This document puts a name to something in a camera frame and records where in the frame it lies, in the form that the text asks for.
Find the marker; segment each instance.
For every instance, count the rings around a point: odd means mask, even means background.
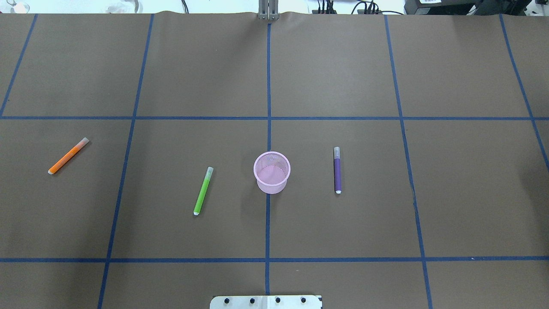
[[[85,144],[89,142],[89,139],[83,138],[76,146],[74,146],[66,155],[63,156],[57,163],[48,170],[48,174],[55,174],[70,158],[72,158]]]
[[[341,161],[339,158],[339,147],[334,147],[334,186],[335,193],[341,194]]]
[[[206,196],[206,191],[208,190],[208,185],[210,184],[211,173],[213,172],[213,167],[208,167],[208,169],[206,170],[206,176],[204,177],[204,182],[202,183],[200,193],[198,194],[197,204],[194,205],[193,214],[195,216],[198,216],[200,214],[200,210],[202,209],[202,203],[204,202],[204,196]]]

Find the metal plate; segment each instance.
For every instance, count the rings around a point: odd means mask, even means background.
[[[273,296],[217,296],[210,302],[210,309],[260,308],[260,309],[322,309],[320,295]]]

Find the pink mesh cup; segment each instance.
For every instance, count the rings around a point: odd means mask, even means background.
[[[261,191],[275,194],[282,191],[290,176],[290,162],[276,151],[261,154],[254,163],[254,176]]]

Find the blue grid line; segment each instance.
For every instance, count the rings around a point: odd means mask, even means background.
[[[6,257],[0,263],[105,263],[106,258]]]
[[[484,121],[531,121],[531,117],[431,117],[403,116],[404,120],[484,120]],[[6,120],[132,120],[133,116],[0,116]],[[264,116],[136,116],[136,120],[400,120],[398,116],[295,116],[295,117],[264,117]],[[534,117],[535,120],[549,120],[549,117]]]
[[[32,31],[34,29],[37,19],[38,14],[35,14],[34,18],[32,19],[31,27],[29,28],[29,33],[27,34],[27,38],[25,40],[25,43],[23,44],[23,48],[21,49],[21,54],[19,55],[19,59],[17,60],[17,64],[15,65],[15,69],[13,70],[12,79],[9,81],[8,89],[5,93],[4,101],[2,102],[2,107],[0,107],[0,116],[2,116],[2,114],[4,113],[5,106],[8,103],[9,94],[12,91],[15,77],[17,76],[17,72],[19,71],[19,66],[21,65],[21,62],[23,61],[23,56],[25,55],[25,51],[27,50],[27,46],[29,45],[29,40],[31,39]]]
[[[137,120],[267,120],[267,117],[232,116],[137,116]]]
[[[426,257],[427,262],[549,261],[549,256],[449,256]]]
[[[147,33],[147,42],[145,43],[145,51],[143,52],[143,62],[141,64],[141,73],[139,74],[139,83],[137,84],[137,93],[136,93],[136,100],[133,106],[133,117],[132,117],[132,124],[130,125],[130,133],[128,135],[128,143],[126,146],[126,154],[124,155],[124,164],[122,166],[122,174],[120,176],[120,186],[118,188],[118,197],[116,198],[116,206],[114,209],[114,217],[113,217],[113,226],[111,227],[110,231],[110,238],[109,238],[109,247],[107,248],[107,260],[105,261],[105,268],[103,270],[103,280],[101,282],[101,290],[99,292],[99,301],[97,303],[97,308],[101,309],[103,306],[103,297],[105,296],[105,287],[107,285],[107,277],[109,275],[109,265],[111,260],[111,255],[113,253],[113,243],[114,243],[114,235],[116,232],[116,223],[118,221],[118,214],[120,212],[120,202],[122,200],[122,191],[124,189],[124,181],[126,178],[126,169],[128,166],[128,158],[130,157],[130,149],[132,145],[132,138],[133,138],[133,130],[135,128],[136,123],[136,117],[137,117],[137,108],[139,107],[139,97],[141,95],[141,86],[143,84],[143,75],[145,74],[145,65],[147,63],[147,53],[149,51],[149,44],[150,44],[150,35],[153,30],[153,21],[154,21],[154,14],[150,15],[150,22],[149,22],[149,31]]]
[[[272,263],[422,262],[421,257],[273,257]]]
[[[423,279],[425,281],[425,292],[427,294],[427,304],[429,309],[433,309],[433,300],[431,298],[431,288],[429,285],[429,274],[427,272],[427,263],[425,262],[425,250],[423,247],[423,236],[421,233],[421,223],[419,221],[419,210],[417,207],[417,198],[416,198],[416,188],[413,182],[412,174],[412,164],[410,162],[410,153],[408,151],[408,141],[406,139],[406,128],[404,127],[404,116],[402,114],[402,105],[400,103],[400,93],[399,93],[399,84],[396,78],[396,69],[395,69],[395,59],[393,56],[393,47],[391,45],[391,33],[389,31],[389,21],[387,15],[383,16],[385,19],[385,31],[387,32],[387,45],[389,47],[389,58],[391,60],[391,70],[393,72],[393,84],[395,86],[395,96],[396,96],[396,105],[399,110],[400,117],[400,130],[402,132],[402,142],[404,144],[404,154],[406,156],[406,165],[408,167],[408,179],[410,181],[410,187],[412,188],[412,197],[413,197],[413,208],[416,216],[416,229],[417,229],[417,238],[419,242],[419,252],[421,254],[422,266],[423,266]]]
[[[509,43],[509,37],[507,36],[507,29],[505,29],[505,22],[503,21],[503,15],[500,14],[500,23],[501,30],[503,31],[503,37],[505,38],[505,44],[507,45],[507,51],[509,52],[509,58],[511,59],[511,64],[513,65],[513,70],[517,76],[518,85],[520,86],[520,91],[522,92],[522,98],[524,99],[524,104],[526,104],[526,109],[530,115],[530,120],[532,121],[532,127],[534,127],[534,132],[536,133],[537,143],[540,145],[541,154],[544,157],[545,167],[549,171],[549,159],[547,159],[547,153],[545,152],[544,143],[541,141],[540,132],[537,130],[536,120],[534,114],[532,113],[532,108],[530,107],[530,102],[528,102],[528,97],[526,96],[526,91],[524,90],[524,85],[520,79],[520,74],[518,73],[517,64],[514,61],[513,52],[511,51],[511,44]]]
[[[404,116],[404,120],[522,120],[528,121],[529,117],[424,117],[424,116]]]
[[[131,120],[132,116],[1,116],[6,120]]]
[[[271,117],[272,120],[398,120],[399,117],[385,116],[352,116],[352,117],[318,117],[318,116],[297,116],[297,117]]]
[[[265,263],[262,257],[112,258],[111,263]]]
[[[271,24],[267,24],[267,151],[271,151]],[[265,194],[265,295],[271,293],[271,195]]]
[[[106,258],[5,257],[0,263],[105,263]],[[447,257],[270,257],[270,263],[380,263],[380,262],[549,261],[549,256]],[[111,258],[109,263],[265,263],[262,257],[219,258]]]

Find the green marker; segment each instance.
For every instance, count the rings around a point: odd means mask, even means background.
[[[204,196],[206,196],[206,191],[208,190],[208,185],[210,184],[211,173],[213,172],[213,167],[208,167],[208,169],[206,170],[206,176],[204,177],[204,182],[202,183],[200,193],[198,194],[197,204],[194,206],[193,214],[195,216],[198,216],[200,214],[200,210],[202,209],[202,203],[204,202]]]

